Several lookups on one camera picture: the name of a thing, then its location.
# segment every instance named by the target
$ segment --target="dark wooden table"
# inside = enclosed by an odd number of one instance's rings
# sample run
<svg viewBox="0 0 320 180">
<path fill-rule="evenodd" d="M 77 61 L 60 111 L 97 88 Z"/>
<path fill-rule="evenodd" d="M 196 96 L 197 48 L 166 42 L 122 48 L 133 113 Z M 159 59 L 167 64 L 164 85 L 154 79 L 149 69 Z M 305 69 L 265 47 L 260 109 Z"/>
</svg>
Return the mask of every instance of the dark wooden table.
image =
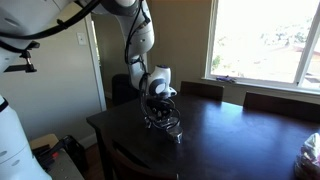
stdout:
<svg viewBox="0 0 320 180">
<path fill-rule="evenodd" d="M 194 96 L 173 98 L 181 112 L 181 144 L 145 129 L 138 101 L 89 117 L 109 178 L 104 138 L 111 138 L 151 169 L 194 179 L 294 179 L 294 161 L 320 124 Z"/>
</svg>

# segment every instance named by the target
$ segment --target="wall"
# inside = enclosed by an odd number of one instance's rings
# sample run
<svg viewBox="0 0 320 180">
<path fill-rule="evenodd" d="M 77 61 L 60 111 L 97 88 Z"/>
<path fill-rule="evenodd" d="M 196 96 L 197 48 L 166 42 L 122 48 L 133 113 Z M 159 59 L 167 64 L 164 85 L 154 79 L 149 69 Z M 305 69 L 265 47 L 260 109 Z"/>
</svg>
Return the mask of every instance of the wall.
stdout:
<svg viewBox="0 0 320 180">
<path fill-rule="evenodd" d="M 111 98 L 111 79 L 115 74 L 128 74 L 124 62 L 125 42 L 117 19 L 112 15 L 92 15 L 99 47 L 101 76 L 107 97 Z"/>
<path fill-rule="evenodd" d="M 155 44 L 148 54 L 149 69 L 152 71 L 153 67 L 157 64 L 170 66 L 172 70 L 171 85 L 176 90 L 180 89 L 181 81 L 185 80 L 223 85 L 225 86 L 223 101 L 239 105 L 242 105 L 247 91 L 320 103 L 320 97 L 317 95 L 288 93 L 252 86 L 202 80 L 207 55 L 211 0 L 149 0 L 148 5 L 155 30 Z M 114 26 L 110 28 L 116 30 L 119 27 Z M 104 38 L 104 35 L 101 35 L 102 37 L 99 35 L 98 39 Z M 108 41 L 110 45 L 118 43 L 112 40 L 109 39 Z M 121 58 L 123 51 L 118 52 L 117 49 L 113 53 L 113 58 Z M 118 71 L 114 68 L 118 67 L 112 66 L 112 71 Z"/>
<path fill-rule="evenodd" d="M 59 18 L 66 20 L 78 11 L 76 5 L 70 5 Z M 84 20 L 38 40 L 40 49 L 31 51 L 38 72 L 10 72 L 0 77 L 0 92 L 18 113 L 29 140 L 54 133 L 58 138 L 71 134 L 85 146 L 94 143 L 86 117 L 100 112 L 101 106 L 90 47 L 78 45 L 77 32 L 87 35 Z"/>
</svg>

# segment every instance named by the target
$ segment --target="plastic bag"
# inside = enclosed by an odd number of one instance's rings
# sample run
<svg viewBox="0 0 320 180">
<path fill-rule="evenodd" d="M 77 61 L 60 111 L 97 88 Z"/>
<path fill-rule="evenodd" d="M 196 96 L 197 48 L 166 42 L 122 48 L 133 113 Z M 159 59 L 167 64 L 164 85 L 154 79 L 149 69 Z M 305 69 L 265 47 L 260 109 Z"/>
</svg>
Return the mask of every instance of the plastic bag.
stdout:
<svg viewBox="0 0 320 180">
<path fill-rule="evenodd" d="M 312 134 L 301 147 L 295 162 L 295 174 L 300 179 L 320 180 L 320 136 Z"/>
</svg>

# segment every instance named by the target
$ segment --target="chair back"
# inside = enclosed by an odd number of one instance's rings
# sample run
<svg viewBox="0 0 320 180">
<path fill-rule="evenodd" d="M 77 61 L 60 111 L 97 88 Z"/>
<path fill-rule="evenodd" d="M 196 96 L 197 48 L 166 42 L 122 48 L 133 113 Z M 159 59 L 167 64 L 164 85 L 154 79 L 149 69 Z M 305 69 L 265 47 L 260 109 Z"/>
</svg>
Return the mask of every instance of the chair back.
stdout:
<svg viewBox="0 0 320 180">
<path fill-rule="evenodd" d="M 243 106 L 312 122 L 320 122 L 320 105 L 247 92 Z"/>
<path fill-rule="evenodd" d="M 201 84 L 194 82 L 181 81 L 180 93 L 197 95 L 214 99 L 216 101 L 222 101 L 223 98 L 223 86 L 215 86 L 209 84 Z"/>
<path fill-rule="evenodd" d="M 129 74 L 116 74 L 112 77 L 112 103 L 114 106 L 124 104 L 139 97 L 139 91 L 130 84 Z"/>
<path fill-rule="evenodd" d="M 118 180 L 178 180 L 178 174 L 167 174 L 152 171 L 133 163 L 117 152 L 112 140 L 105 142 L 106 150 L 112 159 L 114 171 Z"/>
</svg>

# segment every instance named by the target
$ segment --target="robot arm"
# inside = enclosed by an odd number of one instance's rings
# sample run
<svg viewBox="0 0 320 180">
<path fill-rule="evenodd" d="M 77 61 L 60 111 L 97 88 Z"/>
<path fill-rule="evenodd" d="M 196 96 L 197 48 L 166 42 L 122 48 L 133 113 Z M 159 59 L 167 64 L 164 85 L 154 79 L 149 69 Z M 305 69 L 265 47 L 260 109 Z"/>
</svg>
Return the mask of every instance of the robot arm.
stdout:
<svg viewBox="0 0 320 180">
<path fill-rule="evenodd" d="M 176 91 L 169 87 L 170 69 L 166 66 L 157 66 L 155 71 L 149 74 L 141 58 L 141 55 L 148 52 L 154 43 L 153 27 L 146 2 L 143 0 L 77 1 L 84 6 L 80 12 L 65 22 L 58 20 L 58 25 L 55 27 L 39 32 L 73 1 L 0 0 L 0 73 L 8 71 L 8 67 L 21 54 L 27 60 L 27 68 L 32 71 L 28 50 L 37 46 L 32 40 L 58 33 L 77 23 L 91 11 L 105 13 L 107 10 L 116 15 L 120 22 L 126 43 L 125 62 L 133 87 L 141 92 L 141 109 L 147 125 L 150 127 L 153 124 L 164 130 L 178 125 L 179 112 L 169 99 L 176 95 Z M 150 108 L 153 115 L 149 115 L 146 107 Z M 178 118 L 172 116 L 174 112 L 178 114 Z M 2 127 L 0 179 L 50 180 L 51 177 L 42 170 L 32 156 L 16 112 L 1 95 L 0 120 Z"/>
</svg>

